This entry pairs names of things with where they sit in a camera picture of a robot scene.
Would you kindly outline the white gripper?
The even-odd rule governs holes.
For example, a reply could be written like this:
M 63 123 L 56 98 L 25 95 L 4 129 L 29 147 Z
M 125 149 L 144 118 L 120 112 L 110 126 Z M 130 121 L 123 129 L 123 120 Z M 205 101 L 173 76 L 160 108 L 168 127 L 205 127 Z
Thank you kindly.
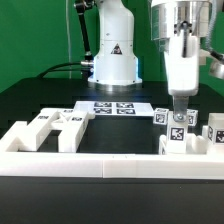
M 169 39 L 168 51 L 164 53 L 168 93 L 173 97 L 173 118 L 185 122 L 188 98 L 198 92 L 199 84 L 199 38 L 187 38 L 187 56 L 183 57 L 183 38 Z

